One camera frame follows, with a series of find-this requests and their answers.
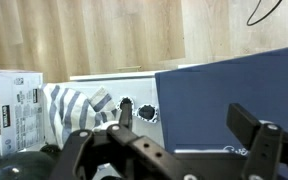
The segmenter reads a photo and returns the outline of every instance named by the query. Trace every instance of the gray and white striped cloth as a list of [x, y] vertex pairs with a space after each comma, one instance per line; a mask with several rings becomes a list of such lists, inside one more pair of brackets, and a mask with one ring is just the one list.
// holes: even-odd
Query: gray and white striped cloth
[[46, 118], [49, 119], [45, 128], [50, 129], [45, 130], [46, 143], [57, 143], [63, 148], [73, 131], [93, 130], [119, 118], [120, 112], [104, 88], [100, 88], [91, 98], [58, 84], [44, 84], [41, 89], [46, 101]]

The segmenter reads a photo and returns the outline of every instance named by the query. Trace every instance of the white box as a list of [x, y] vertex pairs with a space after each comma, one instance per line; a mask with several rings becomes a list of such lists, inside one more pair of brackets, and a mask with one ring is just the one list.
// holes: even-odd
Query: white box
[[0, 155], [43, 142], [43, 74], [0, 70]]

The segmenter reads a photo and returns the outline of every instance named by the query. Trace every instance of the black circular hole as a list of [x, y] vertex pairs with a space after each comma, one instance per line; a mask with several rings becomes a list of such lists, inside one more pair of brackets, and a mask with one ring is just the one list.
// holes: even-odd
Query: black circular hole
[[265, 153], [262, 153], [261, 156], [262, 156], [263, 158], [267, 158], [267, 154], [265, 154]]
[[156, 157], [162, 157], [162, 154], [161, 154], [160, 152], [157, 152], [157, 153], [155, 154], [155, 156], [156, 156]]

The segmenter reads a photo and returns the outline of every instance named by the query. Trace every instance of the screw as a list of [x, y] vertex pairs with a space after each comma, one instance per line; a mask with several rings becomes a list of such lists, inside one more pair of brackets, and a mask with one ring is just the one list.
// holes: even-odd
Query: screw
[[117, 130], [120, 129], [120, 127], [119, 127], [118, 125], [116, 125], [116, 126], [113, 126], [112, 129], [113, 129], [114, 131], [117, 131]]
[[258, 176], [256, 174], [250, 175], [248, 179], [249, 180], [263, 180], [263, 178], [261, 176]]
[[80, 137], [85, 137], [85, 136], [87, 136], [88, 135], [88, 133], [87, 132], [85, 132], [85, 131], [83, 131], [83, 132], [80, 132]]
[[192, 174], [186, 174], [184, 176], [184, 180], [198, 180], [198, 179]]
[[278, 127], [275, 126], [274, 124], [270, 124], [267, 126], [269, 129], [272, 129], [272, 130], [278, 130]]

